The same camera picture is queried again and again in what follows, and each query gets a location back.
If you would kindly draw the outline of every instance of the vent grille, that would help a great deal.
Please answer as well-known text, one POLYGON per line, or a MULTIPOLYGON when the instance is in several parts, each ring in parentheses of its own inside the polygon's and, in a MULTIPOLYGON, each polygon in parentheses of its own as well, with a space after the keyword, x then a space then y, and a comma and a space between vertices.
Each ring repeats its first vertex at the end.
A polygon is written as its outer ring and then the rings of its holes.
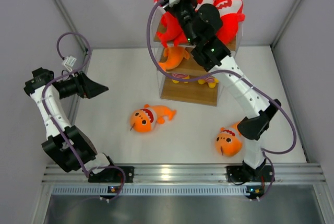
MULTIPOLYGON (((53 195, 113 195, 108 186, 54 186, 53 195)), ((121 195, 248 195, 246 186, 125 185, 121 195)))

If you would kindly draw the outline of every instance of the plush toy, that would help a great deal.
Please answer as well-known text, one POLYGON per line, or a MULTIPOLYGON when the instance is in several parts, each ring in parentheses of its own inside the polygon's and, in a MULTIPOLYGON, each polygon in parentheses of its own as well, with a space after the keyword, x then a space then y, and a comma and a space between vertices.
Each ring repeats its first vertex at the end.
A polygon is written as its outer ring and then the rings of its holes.
POLYGON ((179 26, 177 19, 170 12, 165 12, 164 10, 160 23, 166 27, 166 31, 157 32, 157 37, 159 38, 161 44, 166 48, 167 42, 174 40, 182 32, 182 29, 179 26))
MULTIPOLYGON (((172 73, 172 76, 173 77, 176 77, 176 78, 182 78, 182 79, 190 79, 190 75, 187 75, 187 74, 176 74, 176 73, 172 73)), ((173 83, 174 84, 177 84, 179 83, 178 80, 175 80, 175 79, 172 79, 173 83)))
POLYGON ((219 80, 213 76, 205 77, 204 79, 199 79, 198 83, 203 85, 204 83, 208 83, 209 88, 215 88, 216 84, 219 83, 219 80))
POLYGON ((146 133, 153 130, 156 122, 163 124, 165 122, 164 116, 167 116, 171 121, 176 114, 176 110, 172 111, 164 105, 154 105, 149 104, 144 105, 143 109, 133 112, 130 117, 131 129, 139 133, 146 133))
POLYGON ((228 128, 222 127, 220 134, 217 135, 214 145, 221 155, 231 157, 236 155, 242 148, 243 136, 237 129, 239 122, 228 128))
MULTIPOLYGON (((213 5, 214 0, 197 0, 197 6, 195 8, 195 11, 197 11, 202 5, 204 4, 211 4, 213 5)), ((186 36, 184 35, 184 32, 181 30, 181 33, 175 38, 174 40, 174 46, 178 46, 179 44, 186 44, 188 43, 186 36)))
POLYGON ((242 13, 242 0, 215 0, 215 7, 219 11, 223 26, 217 32, 217 37, 225 45, 230 43, 238 32, 238 23, 245 20, 245 15, 242 13))
POLYGON ((170 48, 165 48, 163 50, 163 56, 167 57, 166 62, 159 62, 159 66, 166 72, 166 70, 171 70, 181 63, 183 58, 188 60, 190 58, 189 52, 181 46, 172 46, 170 48))

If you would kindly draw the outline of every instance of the red plush toy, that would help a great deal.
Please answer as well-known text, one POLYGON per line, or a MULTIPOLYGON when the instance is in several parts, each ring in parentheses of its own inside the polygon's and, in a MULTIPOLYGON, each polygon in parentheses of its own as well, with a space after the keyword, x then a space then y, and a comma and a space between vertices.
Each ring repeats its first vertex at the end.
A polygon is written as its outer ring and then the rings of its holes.
POLYGON ((216 35, 226 45, 236 36, 238 23, 246 18, 242 13, 244 4, 242 0, 215 0, 214 5, 223 21, 223 26, 216 35))
MULTIPOLYGON (((197 0, 197 6, 195 8, 195 11, 197 11, 201 5, 203 4, 211 4, 213 5, 214 0, 197 0)), ((188 41, 186 39, 186 36, 184 35, 183 31, 181 30, 181 33, 176 37, 174 40, 174 46, 178 46, 179 44, 186 44, 188 41)))
POLYGON ((166 32, 157 32, 157 36, 161 44, 167 48, 167 42, 174 40, 181 32, 182 29, 178 24, 177 19, 169 12, 163 13, 160 23, 166 27, 166 32))

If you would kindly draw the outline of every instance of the white tabletop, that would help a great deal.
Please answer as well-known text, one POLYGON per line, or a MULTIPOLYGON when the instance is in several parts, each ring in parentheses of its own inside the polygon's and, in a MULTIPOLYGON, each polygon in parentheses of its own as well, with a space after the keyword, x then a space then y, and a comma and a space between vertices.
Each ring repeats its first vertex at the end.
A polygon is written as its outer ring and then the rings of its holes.
MULTIPOLYGON (((254 85, 278 98, 291 115, 269 46, 240 47, 236 61, 254 85)), ((217 107, 160 99, 157 70, 147 49, 94 50, 87 74, 108 86, 109 91, 80 101, 76 126, 115 163, 242 162, 243 149, 227 158, 214 148, 219 129, 245 116, 226 89, 217 107), (158 124, 151 133, 130 131, 130 115, 144 104, 167 105, 176 109, 177 115, 170 122, 158 124)), ((292 143, 291 129, 279 112, 262 137, 263 146, 270 150, 285 150, 292 143)), ((306 162, 299 139, 289 154, 269 157, 273 162, 306 162)))

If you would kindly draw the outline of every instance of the gray floor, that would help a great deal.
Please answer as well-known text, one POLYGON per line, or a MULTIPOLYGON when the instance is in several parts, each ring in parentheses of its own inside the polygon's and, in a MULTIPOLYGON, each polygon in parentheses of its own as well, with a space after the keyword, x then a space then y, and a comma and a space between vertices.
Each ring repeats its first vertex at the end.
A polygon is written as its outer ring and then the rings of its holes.
POLYGON ((44 224, 324 223, 310 186, 275 186, 261 202, 228 196, 123 196, 107 204, 92 198, 59 219, 85 198, 52 196, 44 224))

